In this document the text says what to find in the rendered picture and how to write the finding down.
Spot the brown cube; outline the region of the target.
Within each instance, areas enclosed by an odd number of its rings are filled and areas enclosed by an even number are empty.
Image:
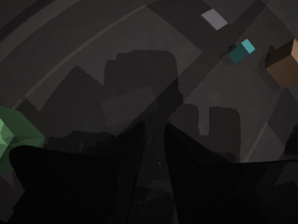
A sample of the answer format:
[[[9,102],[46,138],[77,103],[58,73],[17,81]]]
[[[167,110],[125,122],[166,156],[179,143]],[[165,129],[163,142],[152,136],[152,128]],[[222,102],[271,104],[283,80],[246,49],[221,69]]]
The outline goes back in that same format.
[[[282,89],[298,84],[298,43],[295,37],[271,53],[266,71]]]

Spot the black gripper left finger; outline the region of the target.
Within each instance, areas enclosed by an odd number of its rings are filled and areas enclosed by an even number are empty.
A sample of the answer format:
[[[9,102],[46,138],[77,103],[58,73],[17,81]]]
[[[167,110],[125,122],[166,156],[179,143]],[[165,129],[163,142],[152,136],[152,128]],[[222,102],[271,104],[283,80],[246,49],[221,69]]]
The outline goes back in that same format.
[[[8,155],[24,189],[100,202],[108,224],[128,224],[144,143],[145,123],[140,121],[90,156],[33,145],[12,148]]]

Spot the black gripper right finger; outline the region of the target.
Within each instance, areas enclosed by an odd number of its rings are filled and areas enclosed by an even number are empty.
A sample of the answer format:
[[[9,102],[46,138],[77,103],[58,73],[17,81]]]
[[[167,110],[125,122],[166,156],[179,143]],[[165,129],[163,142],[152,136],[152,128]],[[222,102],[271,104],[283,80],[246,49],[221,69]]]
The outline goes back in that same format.
[[[231,163],[172,124],[164,147],[178,224],[218,224],[247,189],[298,183],[298,160]]]

